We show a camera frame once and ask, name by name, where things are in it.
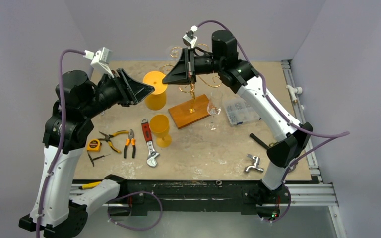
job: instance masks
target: wooden block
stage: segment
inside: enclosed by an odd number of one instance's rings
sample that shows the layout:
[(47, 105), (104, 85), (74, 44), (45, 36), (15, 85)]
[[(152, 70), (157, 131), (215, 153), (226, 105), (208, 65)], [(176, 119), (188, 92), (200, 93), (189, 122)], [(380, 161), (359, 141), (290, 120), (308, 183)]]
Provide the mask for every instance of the wooden block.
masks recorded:
[(175, 122), (178, 129), (181, 129), (209, 116), (207, 111), (209, 99), (205, 94), (196, 98), (196, 102), (193, 107), (195, 108), (195, 112), (193, 113), (189, 111), (192, 101), (193, 99), (169, 108), (169, 113), (172, 116), (173, 121)]

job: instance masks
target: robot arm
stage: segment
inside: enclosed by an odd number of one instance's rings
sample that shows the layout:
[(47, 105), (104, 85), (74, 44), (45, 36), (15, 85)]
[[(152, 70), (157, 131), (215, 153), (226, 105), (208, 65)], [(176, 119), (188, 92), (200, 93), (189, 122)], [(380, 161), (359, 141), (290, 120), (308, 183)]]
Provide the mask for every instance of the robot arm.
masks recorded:
[[(92, 60), (93, 68), (103, 74), (97, 85), (80, 70), (63, 75), (66, 104), (63, 150), (53, 170), (48, 173), (57, 152), (62, 126), (60, 101), (56, 101), (52, 116), (45, 125), (45, 161), (39, 193), (30, 214), (20, 219), (21, 228), (35, 231), (40, 216), (40, 229), (44, 230), (45, 237), (74, 237), (81, 232), (89, 215), (107, 201), (119, 196), (124, 181), (119, 177), (110, 176), (83, 195), (73, 200), (69, 199), (78, 159), (86, 145), (87, 136), (94, 128), (91, 119), (114, 104), (124, 107), (136, 105), (154, 91), (153, 87), (133, 80), (121, 68), (111, 71), (108, 67), (110, 52), (107, 48), (101, 48), (96, 53), (85, 52), (85, 57)], [(60, 99), (59, 91), (58, 85), (56, 93)], [(46, 193), (41, 197), (44, 188)], [(43, 204), (43, 209), (38, 215), (40, 203)]]
[[(184, 35), (183, 42), (188, 48), (182, 49), (179, 61), (166, 75), (163, 83), (191, 84), (196, 83), (196, 75), (218, 73), (222, 83), (248, 102), (261, 116), (278, 141), (267, 150), (271, 163), (260, 184), (259, 203), (262, 205), (263, 198), (269, 197), (281, 187), (291, 161), (299, 156), (310, 136), (293, 128), (269, 103), (264, 95), (260, 74), (249, 62), (238, 58), (237, 40), (230, 31), (218, 30), (212, 33), (212, 52), (207, 52), (194, 48), (197, 38), (193, 34), (196, 30), (193, 27)], [(268, 90), (266, 93), (292, 123), (308, 131), (313, 130), (308, 122), (301, 124), (289, 114)]]
[[(197, 28), (184, 35), (184, 42), (189, 48), (182, 50), (177, 65), (163, 79), (166, 84), (196, 83), (196, 75), (218, 73), (220, 80), (234, 93), (245, 99), (262, 117), (278, 141), (267, 150), (271, 161), (262, 181), (259, 183), (257, 203), (264, 201), (278, 192), (289, 164), (306, 146), (309, 135), (298, 131), (285, 122), (263, 95), (263, 82), (252, 65), (238, 58), (236, 38), (229, 31), (216, 31), (212, 34), (213, 52), (194, 48)], [(198, 55), (196, 49), (204, 52)], [(22, 217), (19, 226), (29, 231), (36, 230), (40, 203), (40, 192), (48, 179), (47, 192), (43, 199), (43, 211), (40, 229), (48, 238), (70, 238), (78, 235), (87, 218), (107, 201), (119, 197), (127, 188), (125, 180), (116, 176), (106, 177), (100, 185), (72, 200), (69, 192), (76, 164), (86, 145), (88, 134), (94, 128), (91, 118), (114, 104), (124, 107), (136, 105), (154, 91), (154, 88), (129, 77), (123, 69), (110, 70), (108, 61), (110, 50), (99, 49), (95, 54), (85, 52), (85, 57), (92, 60), (91, 65), (103, 76), (99, 83), (92, 83), (85, 72), (74, 70), (63, 75), (63, 91), (66, 100), (66, 134), (63, 153), (59, 156), (53, 171), (48, 174), (52, 158), (56, 154), (61, 132), (61, 111), (59, 101), (53, 106), (53, 114), (46, 122), (43, 142), (45, 144), (45, 163), (42, 181), (35, 206), (30, 214)], [(60, 99), (59, 86), (56, 93)], [(309, 123), (300, 124), (269, 93), (272, 101), (292, 123), (312, 131)]]

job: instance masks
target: metal tool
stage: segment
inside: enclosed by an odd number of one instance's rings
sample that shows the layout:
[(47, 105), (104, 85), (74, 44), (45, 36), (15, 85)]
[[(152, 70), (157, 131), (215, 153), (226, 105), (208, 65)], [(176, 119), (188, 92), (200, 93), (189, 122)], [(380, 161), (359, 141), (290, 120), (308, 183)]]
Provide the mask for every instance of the metal tool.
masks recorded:
[(261, 139), (259, 139), (256, 135), (254, 135), (253, 133), (251, 133), (249, 135), (250, 138), (252, 138), (253, 140), (255, 140), (259, 145), (261, 145), (263, 148), (265, 148), (265, 150), (269, 149), (269, 146), (267, 144), (265, 144), (265, 142), (263, 142)]
[(92, 158), (91, 155), (90, 155), (90, 153), (88, 153), (88, 152), (87, 152), (87, 155), (88, 155), (88, 157), (90, 158), (90, 161), (91, 161), (91, 163), (93, 164), (93, 167), (94, 167), (94, 161), (95, 161), (95, 160), (98, 160), (98, 159), (101, 159), (101, 158), (103, 158), (103, 157), (109, 156), (110, 154), (108, 154), (108, 155), (102, 155), (102, 156), (99, 156), (99, 157), (96, 157), (96, 158)]
[(117, 136), (117, 135), (120, 135), (120, 134), (128, 134), (129, 131), (127, 131), (127, 130), (120, 130), (120, 131), (116, 131), (115, 133), (113, 133), (111, 135), (104, 134), (101, 131), (99, 131), (99, 133), (102, 134), (104, 136), (104, 138), (99, 138), (98, 140), (104, 140), (104, 141), (106, 141), (113, 151), (115, 151), (115, 152), (117, 152), (119, 154), (122, 153), (122, 151), (120, 149), (116, 148), (113, 145), (113, 142), (110, 139), (115, 137), (115, 136)]
[(245, 172), (249, 173), (250, 169), (257, 170), (259, 172), (263, 172), (263, 168), (259, 167), (260, 158), (258, 156), (253, 156), (251, 154), (246, 154), (246, 157), (251, 158), (255, 160), (255, 163), (253, 165), (246, 166)]
[(154, 145), (152, 144), (152, 136), (151, 136), (151, 130), (150, 126), (148, 124), (148, 120), (144, 119), (141, 121), (142, 126), (142, 132), (144, 133), (145, 142), (147, 142), (148, 146), (148, 158), (147, 158), (147, 164), (151, 167), (155, 167), (157, 165), (157, 161), (155, 158), (160, 155), (157, 151), (154, 149)]
[(136, 146), (135, 146), (135, 134), (133, 130), (129, 131), (129, 134), (126, 139), (126, 145), (124, 147), (124, 158), (126, 159), (126, 151), (129, 144), (132, 144), (133, 150), (132, 150), (132, 158), (135, 158), (135, 152), (136, 152)]

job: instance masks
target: tape measure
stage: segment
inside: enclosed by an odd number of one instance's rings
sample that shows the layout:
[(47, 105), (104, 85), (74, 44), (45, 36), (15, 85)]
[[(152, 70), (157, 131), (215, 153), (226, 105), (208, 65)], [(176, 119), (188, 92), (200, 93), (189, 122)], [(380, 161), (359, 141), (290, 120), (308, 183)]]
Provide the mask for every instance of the tape measure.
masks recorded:
[(87, 145), (87, 151), (97, 151), (101, 149), (101, 142), (98, 139), (92, 139)]

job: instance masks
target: wine glass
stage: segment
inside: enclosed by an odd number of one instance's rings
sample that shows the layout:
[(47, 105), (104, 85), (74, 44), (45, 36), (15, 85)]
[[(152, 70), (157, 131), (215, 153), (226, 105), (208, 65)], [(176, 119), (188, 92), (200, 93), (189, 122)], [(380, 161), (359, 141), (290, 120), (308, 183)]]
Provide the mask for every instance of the wine glass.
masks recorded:
[(219, 90), (214, 90), (209, 96), (209, 103), (207, 107), (208, 113), (211, 115), (211, 121), (208, 125), (210, 130), (216, 130), (217, 124), (215, 123), (215, 116), (221, 112), (221, 104), (223, 100), (223, 93)]

